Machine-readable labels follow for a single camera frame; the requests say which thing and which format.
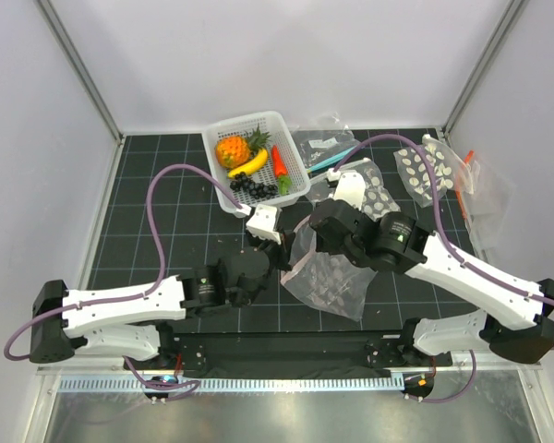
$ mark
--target clear plastic bag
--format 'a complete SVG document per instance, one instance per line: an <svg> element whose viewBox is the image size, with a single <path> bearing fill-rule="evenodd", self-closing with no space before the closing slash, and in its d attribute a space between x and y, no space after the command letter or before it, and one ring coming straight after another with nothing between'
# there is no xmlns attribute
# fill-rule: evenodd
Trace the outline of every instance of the clear plastic bag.
<svg viewBox="0 0 554 443"><path fill-rule="evenodd" d="M435 171L435 186L440 197L443 197L448 189L468 194L474 192L470 166L462 162L449 146L435 138L425 137L423 148ZM409 148L397 150L394 152L394 158L406 192L421 208L432 205L431 182L421 158Z"/></svg>
<svg viewBox="0 0 554 443"><path fill-rule="evenodd" d="M295 130L292 139L297 146L304 165L309 169L329 158L349 150L359 143L349 126L341 122L338 114L317 119L316 128L329 129Z"/></svg>
<svg viewBox="0 0 554 443"><path fill-rule="evenodd" d="M354 169L363 175L366 196L363 211L372 219L390 211L400 210L383 187L378 167L371 160L349 163L342 170ZM312 179L307 198L318 203L329 197L332 189L325 182L325 174ZM309 227L309 217L295 228L290 265L292 270L282 272L281 284L299 301L316 309L359 321L363 316L366 291L376 272L353 266L343 256L329 256L316 252L316 233Z"/></svg>

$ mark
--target shiny metal surface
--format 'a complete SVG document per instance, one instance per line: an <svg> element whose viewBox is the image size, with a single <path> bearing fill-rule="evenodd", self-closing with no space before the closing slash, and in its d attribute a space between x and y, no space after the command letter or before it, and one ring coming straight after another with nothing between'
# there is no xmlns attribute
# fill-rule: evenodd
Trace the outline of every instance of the shiny metal surface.
<svg viewBox="0 0 554 443"><path fill-rule="evenodd" d="M435 396L468 373L439 373ZM539 442L516 371L484 371L458 401L418 404L396 392L200 395L166 405L136 394L58 394L47 442Z"/></svg>

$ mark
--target banana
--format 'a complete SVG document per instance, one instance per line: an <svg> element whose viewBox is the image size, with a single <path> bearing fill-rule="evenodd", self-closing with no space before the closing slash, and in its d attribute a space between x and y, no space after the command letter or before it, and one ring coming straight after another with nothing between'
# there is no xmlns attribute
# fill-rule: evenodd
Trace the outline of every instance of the banana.
<svg viewBox="0 0 554 443"><path fill-rule="evenodd" d="M264 148L261 148L254 159L250 162L246 162L237 168L234 168L228 173L228 178L234 178L236 174L245 173L246 175L252 175L260 168L262 168L269 160L269 152Z"/></svg>

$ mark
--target white basket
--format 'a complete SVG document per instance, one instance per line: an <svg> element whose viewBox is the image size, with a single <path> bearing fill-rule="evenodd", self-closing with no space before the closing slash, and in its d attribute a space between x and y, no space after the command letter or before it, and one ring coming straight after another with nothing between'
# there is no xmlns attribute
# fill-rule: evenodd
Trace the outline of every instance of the white basket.
<svg viewBox="0 0 554 443"><path fill-rule="evenodd" d="M211 175L222 185L230 188L230 179L228 179L228 172L219 164L217 157L215 156L215 146L222 138L245 135L255 130L257 126L260 127L262 132L268 132L271 134L268 147L277 145L279 154L283 160L283 164L287 168L287 173L292 180L292 184L289 187L288 193L285 196L278 196L276 198L256 199L251 197L246 191L234 192L236 200L240 203L247 204L248 206L257 206L258 203L265 203L277 207L284 207L293 205L297 200L304 196L310 189L310 179L307 175L304 163L297 152L292 136L287 130L285 121L279 113L274 111L268 111L266 113L256 113L244 115L242 117L231 118L229 120L223 120L214 125L208 126L203 131L203 145L205 146L205 155L207 155L207 161L210 164ZM271 153L269 155L269 161L262 169L252 174L252 179L258 183L264 183L266 185L277 185L277 179L273 174L273 162ZM226 212L234 214L236 217L243 217L240 213L236 212L236 207L230 200L228 200L219 189L216 189L220 206Z"/></svg>

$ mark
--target grapes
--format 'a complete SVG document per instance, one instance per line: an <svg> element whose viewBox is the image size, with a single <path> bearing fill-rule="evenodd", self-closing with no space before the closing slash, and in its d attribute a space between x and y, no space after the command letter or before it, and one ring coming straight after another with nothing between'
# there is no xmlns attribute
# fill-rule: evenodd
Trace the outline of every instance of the grapes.
<svg viewBox="0 0 554 443"><path fill-rule="evenodd" d="M230 183L230 189L234 192L247 192L254 199L265 200L276 197L279 192L276 185L266 185L257 183L246 173L236 174L234 180Z"/></svg>

